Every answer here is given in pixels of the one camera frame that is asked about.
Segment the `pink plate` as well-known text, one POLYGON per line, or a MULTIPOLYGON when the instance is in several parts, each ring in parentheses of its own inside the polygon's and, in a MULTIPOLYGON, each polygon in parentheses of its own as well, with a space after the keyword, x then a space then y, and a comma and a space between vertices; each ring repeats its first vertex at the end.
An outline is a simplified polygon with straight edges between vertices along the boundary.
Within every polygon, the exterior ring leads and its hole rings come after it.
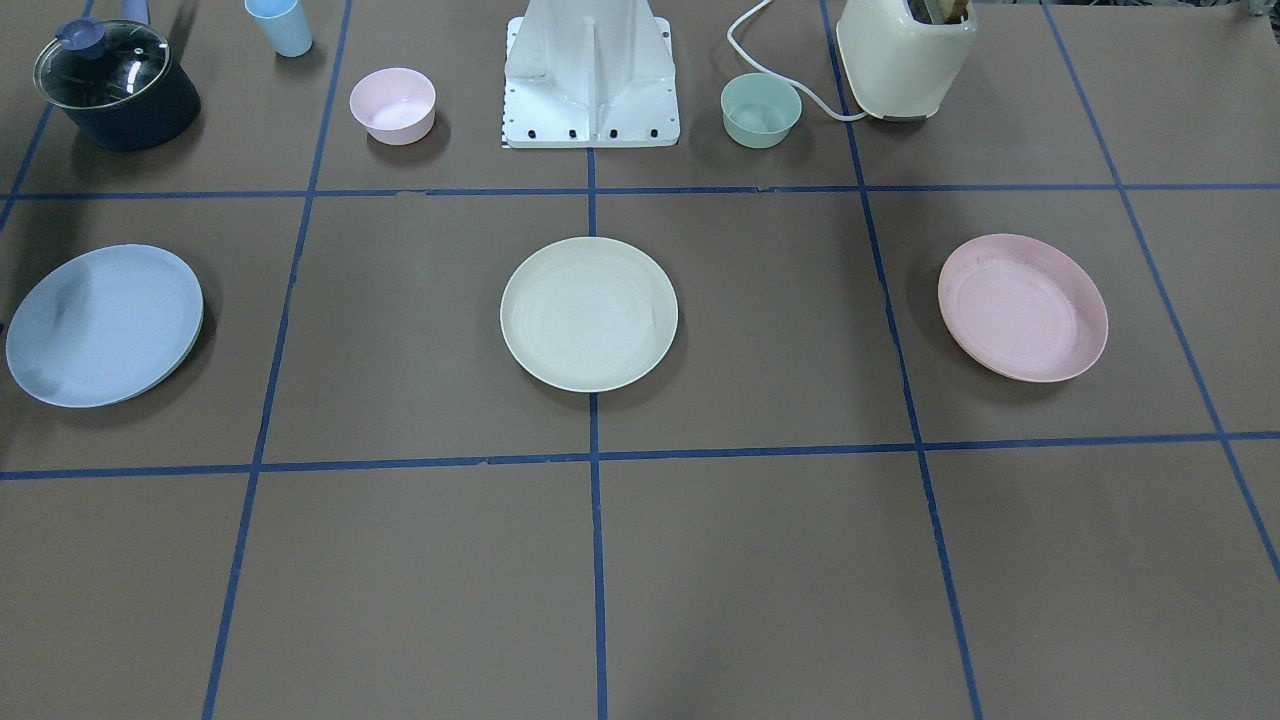
POLYGON ((1091 275, 1024 234, 984 234, 955 249, 937 299, 957 346, 1015 380, 1070 380, 1092 369, 1108 342, 1108 310, 1091 275))

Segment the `blue plate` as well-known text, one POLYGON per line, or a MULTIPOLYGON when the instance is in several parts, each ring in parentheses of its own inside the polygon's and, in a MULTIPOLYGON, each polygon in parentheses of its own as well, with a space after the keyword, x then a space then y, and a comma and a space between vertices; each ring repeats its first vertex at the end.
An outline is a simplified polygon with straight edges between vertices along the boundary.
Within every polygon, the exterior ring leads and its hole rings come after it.
POLYGON ((204 324, 204 291, 175 254, 141 243, 64 263, 20 301, 5 359, 17 384, 58 407, 119 404, 166 379, 204 324))

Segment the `cream plate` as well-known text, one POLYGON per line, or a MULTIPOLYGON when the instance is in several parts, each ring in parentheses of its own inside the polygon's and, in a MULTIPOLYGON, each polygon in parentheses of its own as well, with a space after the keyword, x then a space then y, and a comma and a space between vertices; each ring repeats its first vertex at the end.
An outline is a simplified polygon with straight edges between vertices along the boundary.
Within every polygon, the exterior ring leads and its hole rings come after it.
POLYGON ((561 240, 526 258, 500 299, 500 333, 534 378, 599 393, 639 380, 675 342, 678 299, 666 272, 632 245, 561 240))

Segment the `green bowl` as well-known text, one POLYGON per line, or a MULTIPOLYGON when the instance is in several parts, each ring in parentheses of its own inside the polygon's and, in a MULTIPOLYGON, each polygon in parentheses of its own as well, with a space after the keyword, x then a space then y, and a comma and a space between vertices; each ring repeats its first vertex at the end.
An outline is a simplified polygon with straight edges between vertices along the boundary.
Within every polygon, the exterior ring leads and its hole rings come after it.
POLYGON ((724 85, 719 109, 724 132, 732 141, 746 149, 772 149, 799 122, 803 101, 785 79, 746 73, 724 85))

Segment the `pink bowl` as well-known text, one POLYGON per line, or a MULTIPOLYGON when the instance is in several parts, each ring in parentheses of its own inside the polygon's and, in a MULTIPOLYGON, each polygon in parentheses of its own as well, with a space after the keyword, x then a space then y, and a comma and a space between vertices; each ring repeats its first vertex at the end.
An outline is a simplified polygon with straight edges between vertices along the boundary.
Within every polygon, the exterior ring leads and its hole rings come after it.
POLYGON ((352 117, 378 142, 404 146, 425 138, 436 119, 436 88, 421 72, 375 70, 349 92, 352 117))

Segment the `cream toaster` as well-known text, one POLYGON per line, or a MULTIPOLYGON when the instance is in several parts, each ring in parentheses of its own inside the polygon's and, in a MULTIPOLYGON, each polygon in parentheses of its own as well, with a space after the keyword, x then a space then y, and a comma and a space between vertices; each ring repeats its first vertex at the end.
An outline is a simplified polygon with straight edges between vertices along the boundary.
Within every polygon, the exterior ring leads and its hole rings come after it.
POLYGON ((858 106, 878 120, 933 117, 978 28, 969 1, 847 1, 836 38, 858 106))

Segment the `light blue cup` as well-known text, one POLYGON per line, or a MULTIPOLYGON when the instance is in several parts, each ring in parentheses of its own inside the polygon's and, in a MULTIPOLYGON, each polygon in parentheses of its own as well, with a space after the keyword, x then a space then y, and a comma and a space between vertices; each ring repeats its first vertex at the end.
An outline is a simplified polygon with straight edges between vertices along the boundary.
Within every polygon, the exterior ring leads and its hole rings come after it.
POLYGON ((297 58, 312 47, 314 37, 301 1, 247 0, 244 10, 261 29, 276 55, 297 58))

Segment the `dark blue pot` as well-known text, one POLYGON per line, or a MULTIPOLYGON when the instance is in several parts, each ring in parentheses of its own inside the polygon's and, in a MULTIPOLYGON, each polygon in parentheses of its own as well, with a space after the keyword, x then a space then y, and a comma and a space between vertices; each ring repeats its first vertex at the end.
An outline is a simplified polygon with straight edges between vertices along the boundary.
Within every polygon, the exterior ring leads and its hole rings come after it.
MULTIPOLYGON (((146 1, 123 1, 122 13, 120 18, 114 19, 138 20, 155 28, 150 22, 150 6, 146 1)), ((44 99, 61 109, 79 132, 101 149, 133 152, 166 143, 183 135, 202 108, 197 88, 180 65, 169 37, 166 38, 174 56, 169 72, 147 91, 120 106, 73 110, 44 99)))

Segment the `glass pot lid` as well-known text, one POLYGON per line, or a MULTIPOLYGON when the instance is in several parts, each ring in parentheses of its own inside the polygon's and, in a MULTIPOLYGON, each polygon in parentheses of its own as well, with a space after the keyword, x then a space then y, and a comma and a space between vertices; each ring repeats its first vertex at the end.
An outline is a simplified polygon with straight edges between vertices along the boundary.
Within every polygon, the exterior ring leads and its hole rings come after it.
POLYGON ((147 91, 173 60, 168 38, 143 22, 81 17, 60 26, 37 55, 33 82, 59 108, 106 109, 147 91))

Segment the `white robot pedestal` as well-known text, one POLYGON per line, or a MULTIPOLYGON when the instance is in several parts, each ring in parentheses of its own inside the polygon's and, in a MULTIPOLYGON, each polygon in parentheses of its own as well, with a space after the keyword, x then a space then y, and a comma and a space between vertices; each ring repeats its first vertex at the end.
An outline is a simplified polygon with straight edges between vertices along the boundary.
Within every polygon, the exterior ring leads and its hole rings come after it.
POLYGON ((531 1, 504 40, 504 147, 678 142, 672 28, 648 1, 531 1))

